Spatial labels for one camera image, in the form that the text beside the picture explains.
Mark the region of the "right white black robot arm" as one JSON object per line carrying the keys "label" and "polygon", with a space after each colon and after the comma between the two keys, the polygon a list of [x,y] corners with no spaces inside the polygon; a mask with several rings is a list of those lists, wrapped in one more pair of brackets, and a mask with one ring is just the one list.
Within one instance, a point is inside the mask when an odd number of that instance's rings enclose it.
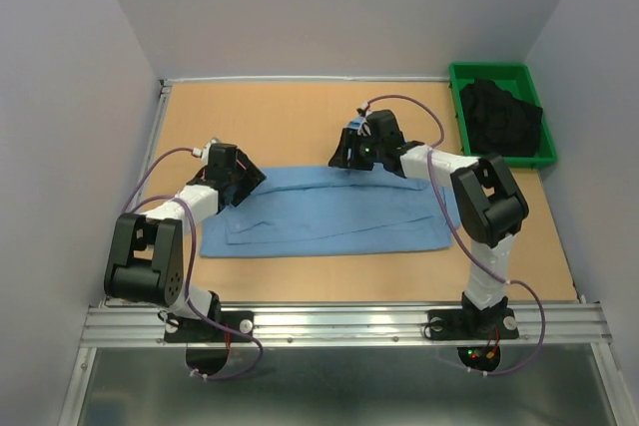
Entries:
{"label": "right white black robot arm", "polygon": [[518,338],[506,272],[529,207],[501,156],[466,157],[409,142],[394,113],[381,110],[343,128],[328,163],[360,171],[380,164],[401,178],[452,189],[461,226],[471,239],[470,274],[460,307],[429,310],[424,334],[433,341]]}

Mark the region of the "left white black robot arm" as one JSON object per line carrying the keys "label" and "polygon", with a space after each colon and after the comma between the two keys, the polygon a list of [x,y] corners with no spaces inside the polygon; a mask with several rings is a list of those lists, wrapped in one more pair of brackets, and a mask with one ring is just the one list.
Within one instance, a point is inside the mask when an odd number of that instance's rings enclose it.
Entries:
{"label": "left white black robot arm", "polygon": [[117,218],[104,276],[107,296],[158,307],[168,342],[250,342],[254,315],[224,313],[219,296],[194,285],[197,227],[236,207],[266,178],[237,146],[191,149],[201,168],[173,195],[128,201]]}

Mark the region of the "light blue long sleeve shirt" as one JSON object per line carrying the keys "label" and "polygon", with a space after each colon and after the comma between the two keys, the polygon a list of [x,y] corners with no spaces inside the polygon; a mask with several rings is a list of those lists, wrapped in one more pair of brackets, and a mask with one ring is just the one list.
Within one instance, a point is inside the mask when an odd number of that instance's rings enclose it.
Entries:
{"label": "light blue long sleeve shirt", "polygon": [[357,255],[452,245],[454,194],[387,172],[323,166],[270,168],[237,207],[202,223],[209,258]]}

